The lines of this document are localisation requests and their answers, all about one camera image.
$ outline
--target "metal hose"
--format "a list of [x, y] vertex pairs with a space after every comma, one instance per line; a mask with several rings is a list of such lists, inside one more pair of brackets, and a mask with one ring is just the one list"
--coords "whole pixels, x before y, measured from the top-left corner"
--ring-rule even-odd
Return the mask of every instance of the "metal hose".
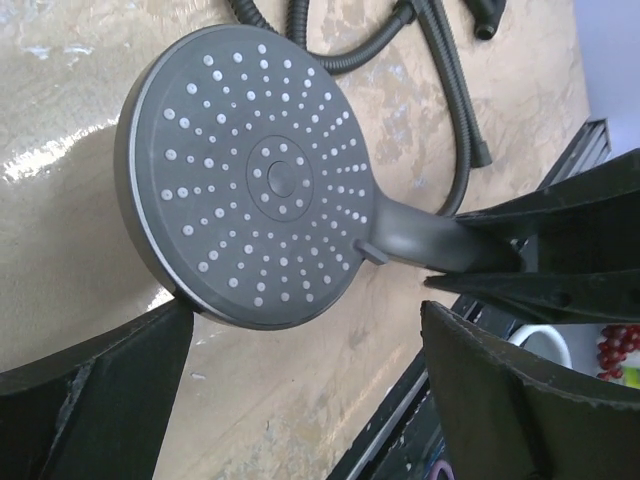
[[287, 8], [287, 38], [307, 49], [307, 22], [311, 0], [289, 0]]
[[[289, 0], [287, 13], [287, 38], [305, 50], [309, 3], [310, 0]], [[402, 4], [373, 35], [350, 52], [338, 55], [309, 53], [332, 75], [351, 72], [378, 55], [413, 18], [413, 7], [408, 3]]]
[[[262, 16], [253, 0], [229, 0], [229, 3], [240, 23], [266, 28], [275, 32], [275, 29]], [[305, 48], [305, 50], [308, 13], [309, 0], [292, 1], [289, 4], [287, 37], [298, 46]], [[408, 4], [404, 4], [397, 8], [373, 35], [353, 50], [338, 55], [320, 55], [313, 52], [309, 52], [309, 54], [331, 75], [351, 72], [378, 55], [402, 30], [402, 27], [410, 23], [413, 18], [413, 8]]]
[[445, 40], [440, 31], [435, 12], [430, 0], [419, 0], [420, 11], [418, 22], [422, 27], [422, 33], [427, 40], [429, 50], [436, 70], [440, 77], [440, 83], [444, 90], [449, 106], [451, 124], [456, 139], [456, 167], [453, 176], [453, 184], [449, 195], [438, 210], [439, 215], [453, 215], [458, 211], [469, 184], [471, 170], [471, 137], [464, 100], [456, 83], [455, 69], [450, 56], [447, 54]]
[[453, 68], [455, 81], [462, 97], [462, 104], [467, 117], [469, 135], [471, 137], [471, 166], [473, 168], [486, 167], [492, 163], [491, 153], [489, 152], [487, 142], [482, 138], [482, 133], [480, 133], [480, 127], [478, 126], [478, 120], [476, 119], [476, 114], [473, 110], [473, 103], [471, 103], [469, 90], [467, 89], [467, 82], [464, 77], [462, 65], [460, 64], [460, 57], [458, 56], [456, 43], [447, 18], [447, 12], [445, 11], [441, 0], [428, 0], [428, 3], [432, 7], [436, 22], [440, 27], [439, 29], [442, 33], [444, 46]]
[[267, 19], [262, 16], [253, 0], [229, 0], [229, 5], [231, 5], [231, 10], [233, 10], [233, 14], [240, 23], [278, 33]]

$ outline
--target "beige marble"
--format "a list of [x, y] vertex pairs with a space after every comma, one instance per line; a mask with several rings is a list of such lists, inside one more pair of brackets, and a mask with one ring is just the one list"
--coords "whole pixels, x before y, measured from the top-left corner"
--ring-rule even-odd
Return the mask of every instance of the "beige marble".
[[[284, 3], [258, 2], [280, 27]], [[346, 48], [388, 3], [313, 1], [309, 44]], [[499, 35], [483, 44], [462, 2], [445, 4], [495, 157], [472, 174], [469, 210], [533, 189], [588, 105], [570, 0], [509, 1]], [[223, 0], [0, 2], [0, 370], [166, 301], [119, 217], [114, 125], [154, 56], [229, 21]], [[339, 84], [386, 193], [435, 210], [451, 180], [453, 140], [418, 26]], [[418, 351], [420, 301], [451, 301], [425, 290], [424, 275], [365, 265], [335, 307], [289, 331], [197, 318], [156, 478], [324, 478]]]

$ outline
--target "white bowl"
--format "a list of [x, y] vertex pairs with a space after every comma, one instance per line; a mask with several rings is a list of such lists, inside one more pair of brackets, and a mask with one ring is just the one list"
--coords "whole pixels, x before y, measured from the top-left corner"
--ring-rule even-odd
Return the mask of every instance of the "white bowl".
[[521, 346], [563, 367], [573, 368], [571, 354], [564, 337], [550, 325], [525, 325], [509, 337], [509, 343]]

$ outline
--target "shower head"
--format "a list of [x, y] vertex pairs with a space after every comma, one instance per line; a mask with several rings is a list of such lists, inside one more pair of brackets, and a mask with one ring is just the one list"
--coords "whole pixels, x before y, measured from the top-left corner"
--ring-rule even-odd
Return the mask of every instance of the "shower head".
[[[196, 311], [246, 328], [314, 318], [364, 259], [466, 271], [480, 265], [478, 238], [496, 243], [385, 197], [336, 83], [253, 27], [194, 32], [143, 72], [118, 124], [115, 172], [156, 277]], [[442, 260], [451, 235], [470, 251]]]

